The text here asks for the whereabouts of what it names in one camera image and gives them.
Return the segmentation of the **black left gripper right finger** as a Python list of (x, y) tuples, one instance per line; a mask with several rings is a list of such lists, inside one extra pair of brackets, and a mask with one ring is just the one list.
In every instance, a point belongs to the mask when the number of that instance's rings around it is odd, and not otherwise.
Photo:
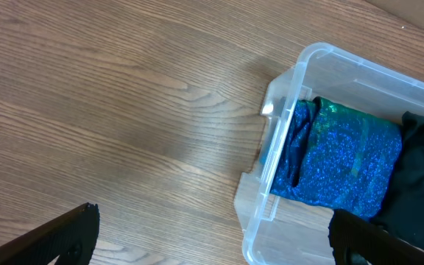
[(345, 210), (333, 212), (328, 238), (336, 265), (424, 265), (422, 250)]

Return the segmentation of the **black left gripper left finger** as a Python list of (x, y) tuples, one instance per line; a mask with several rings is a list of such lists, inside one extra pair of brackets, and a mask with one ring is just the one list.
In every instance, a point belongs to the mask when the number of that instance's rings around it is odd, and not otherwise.
[(99, 226), (99, 207), (87, 202), (1, 245), (0, 265), (88, 265)]

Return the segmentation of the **black cloth bundle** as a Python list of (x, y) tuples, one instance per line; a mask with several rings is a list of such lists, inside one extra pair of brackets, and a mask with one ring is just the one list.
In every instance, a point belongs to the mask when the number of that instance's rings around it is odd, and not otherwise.
[(397, 159), (382, 209), (371, 222), (424, 250), (424, 116), (402, 116), (402, 152)]

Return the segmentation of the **blue green sequin fabric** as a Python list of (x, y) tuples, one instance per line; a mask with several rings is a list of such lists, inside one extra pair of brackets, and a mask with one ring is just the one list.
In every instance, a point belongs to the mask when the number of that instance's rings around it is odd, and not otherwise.
[(396, 123), (319, 96), (299, 100), (269, 191), (370, 219), (381, 209), (401, 149)]

